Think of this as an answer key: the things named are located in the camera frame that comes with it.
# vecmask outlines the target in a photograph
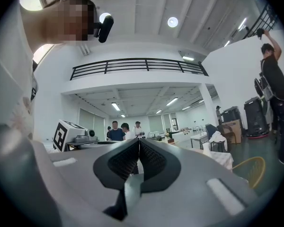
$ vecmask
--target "ceiling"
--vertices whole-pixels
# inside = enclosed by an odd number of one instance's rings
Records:
[[[214,86],[207,86],[212,98],[217,96]],[[154,115],[158,110],[163,113],[182,111],[188,106],[196,106],[202,100],[198,86],[175,87],[169,86],[136,86],[134,89],[109,89],[93,91],[92,93],[77,94],[81,99],[97,109],[108,114],[111,118]],[[166,106],[172,99],[178,98],[170,106]],[[121,111],[117,111],[111,104],[117,103]]]
[[[160,40],[169,38],[179,50],[194,56],[223,47],[228,40],[235,42],[245,35],[238,32],[240,23],[251,27],[259,16],[255,0],[94,0],[99,14],[110,13],[115,20],[106,43],[114,38],[122,41],[139,35]],[[167,25],[170,17],[178,19],[178,25]]]

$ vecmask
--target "round ceiling light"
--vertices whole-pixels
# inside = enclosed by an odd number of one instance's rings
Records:
[[[170,17],[167,21],[169,27],[176,27],[178,25],[178,19],[176,17]]]
[[[109,14],[109,13],[103,13],[103,14],[101,14],[101,15],[100,15],[100,18],[99,18],[100,22],[103,23],[105,17],[108,16],[108,15],[110,15],[110,14]]]

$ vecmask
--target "black railing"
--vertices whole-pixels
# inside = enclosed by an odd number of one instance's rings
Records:
[[[182,73],[192,73],[208,76],[201,62],[190,63],[184,61],[156,59],[156,58],[125,58],[117,60],[98,61],[73,67],[71,80],[97,73],[111,73],[125,70],[172,70]]]
[[[278,16],[273,11],[272,7],[269,4],[266,4],[262,13],[257,18],[256,22],[250,28],[250,30],[247,32],[243,39],[255,36],[257,34],[258,28],[262,28],[268,31],[273,29],[277,20]]]

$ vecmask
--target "hand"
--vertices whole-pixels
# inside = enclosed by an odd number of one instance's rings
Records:
[[[264,34],[265,34],[267,37],[269,37],[269,36],[270,36],[270,34],[269,34],[269,31],[268,31],[268,30],[264,30]]]

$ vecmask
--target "cardboard box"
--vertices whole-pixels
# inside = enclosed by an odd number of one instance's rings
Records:
[[[222,125],[228,125],[228,126],[230,126],[231,129],[232,129],[232,132],[234,132],[235,135],[236,135],[237,143],[241,143],[242,130],[241,130],[240,120],[239,120],[239,119],[234,120],[234,121],[230,121],[230,122],[224,122],[224,123],[222,123]],[[223,130],[224,130],[224,133],[230,132],[230,131],[229,131],[228,129],[226,129],[226,128],[223,128]],[[232,143],[232,144],[235,144],[235,143],[236,143],[234,136],[232,136],[232,137],[230,138],[230,140],[231,140],[231,143]]]

